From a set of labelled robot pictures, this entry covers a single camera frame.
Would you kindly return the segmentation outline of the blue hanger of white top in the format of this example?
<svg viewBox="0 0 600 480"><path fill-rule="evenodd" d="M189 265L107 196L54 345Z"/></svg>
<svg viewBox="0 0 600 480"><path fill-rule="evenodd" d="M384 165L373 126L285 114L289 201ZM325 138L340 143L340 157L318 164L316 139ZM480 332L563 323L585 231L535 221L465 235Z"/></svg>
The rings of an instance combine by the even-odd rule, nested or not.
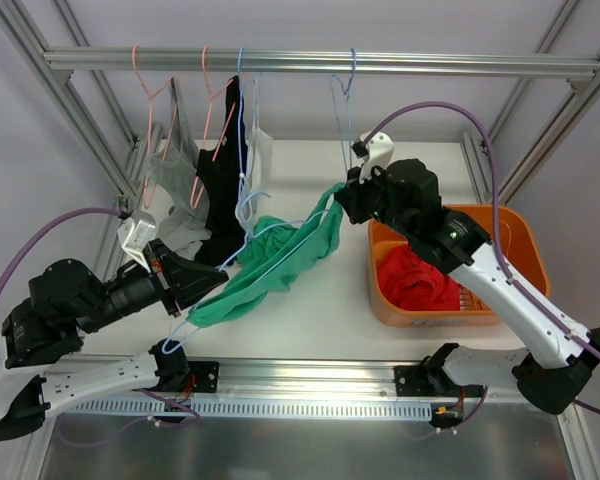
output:
<svg viewBox="0 0 600 480"><path fill-rule="evenodd" d="M238 103L238 115L237 115L237 141L238 141L238 158L239 158L239 174L243 173L243 169L246 167L246 137L245 126L244 126L244 109L245 109L245 81L243 80L243 59L245 56L245 48L241 47L237 56L237 74L239 79L239 103ZM247 236L250 236L254 230L255 225L248 230L244 230Z"/></svg>

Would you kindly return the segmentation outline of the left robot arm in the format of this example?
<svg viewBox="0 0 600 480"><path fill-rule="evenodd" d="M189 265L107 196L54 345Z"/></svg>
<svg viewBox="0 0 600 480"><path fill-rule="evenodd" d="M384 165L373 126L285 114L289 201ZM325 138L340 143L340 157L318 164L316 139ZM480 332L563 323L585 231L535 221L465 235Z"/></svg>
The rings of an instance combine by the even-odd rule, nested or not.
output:
<svg viewBox="0 0 600 480"><path fill-rule="evenodd" d="M226 272L179 257L161 241L108 282L82 262L62 259L29 282L29 296L0 334L0 442L26 436L88 401L148 389L176 392L189 376L182 349L161 340L137 356L91 372L50 374L83 337L160 304L176 316L228 280Z"/></svg>

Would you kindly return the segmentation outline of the white tank top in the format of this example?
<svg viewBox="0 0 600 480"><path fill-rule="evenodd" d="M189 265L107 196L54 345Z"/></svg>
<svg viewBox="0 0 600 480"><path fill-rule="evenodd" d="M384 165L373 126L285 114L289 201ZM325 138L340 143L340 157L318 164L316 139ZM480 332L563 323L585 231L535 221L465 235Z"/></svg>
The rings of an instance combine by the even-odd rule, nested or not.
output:
<svg viewBox="0 0 600 480"><path fill-rule="evenodd" d="M259 80L251 80L251 129L246 137L246 167L239 174L239 194L236 218L244 230L251 229L257 220L257 206L271 174L273 138L260 127Z"/></svg>

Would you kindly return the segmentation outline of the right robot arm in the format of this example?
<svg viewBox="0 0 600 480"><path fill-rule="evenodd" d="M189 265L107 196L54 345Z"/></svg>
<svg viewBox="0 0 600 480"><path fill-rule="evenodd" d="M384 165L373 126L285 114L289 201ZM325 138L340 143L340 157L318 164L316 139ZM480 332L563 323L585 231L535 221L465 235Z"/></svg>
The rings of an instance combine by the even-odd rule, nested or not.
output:
<svg viewBox="0 0 600 480"><path fill-rule="evenodd" d="M421 260L475 294L522 341L509 351L444 344L423 362L434 394L446 397L467 385L515 389L552 415L576 403L600 364L600 328L568 319L498 250L497 233L444 206L437 176L420 160L353 167L334 198L352 223L375 220L403 236Z"/></svg>

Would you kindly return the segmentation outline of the red tank top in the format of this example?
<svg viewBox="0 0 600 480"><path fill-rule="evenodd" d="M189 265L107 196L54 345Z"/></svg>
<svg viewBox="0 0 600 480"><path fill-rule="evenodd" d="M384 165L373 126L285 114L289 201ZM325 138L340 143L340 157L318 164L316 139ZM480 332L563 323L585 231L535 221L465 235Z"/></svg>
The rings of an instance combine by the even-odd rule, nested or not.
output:
<svg viewBox="0 0 600 480"><path fill-rule="evenodd" d="M408 312L473 307L467 289L421 260L406 242L380 242L371 248L371 284L381 300Z"/></svg>

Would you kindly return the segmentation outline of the blue hanger of red top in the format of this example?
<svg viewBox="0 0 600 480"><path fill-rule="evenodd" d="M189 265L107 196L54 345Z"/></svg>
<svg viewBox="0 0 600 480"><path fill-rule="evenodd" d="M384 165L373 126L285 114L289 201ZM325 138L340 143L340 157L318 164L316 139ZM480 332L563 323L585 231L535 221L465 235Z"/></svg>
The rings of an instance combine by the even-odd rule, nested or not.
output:
<svg viewBox="0 0 600 480"><path fill-rule="evenodd" d="M351 151L352 122L350 98L356 75L357 52L354 48L351 48L350 53L351 68L347 80L343 81L337 74L331 74L329 77L329 88L333 112L338 130L339 144L345 171L348 171L353 166L353 153Z"/></svg>

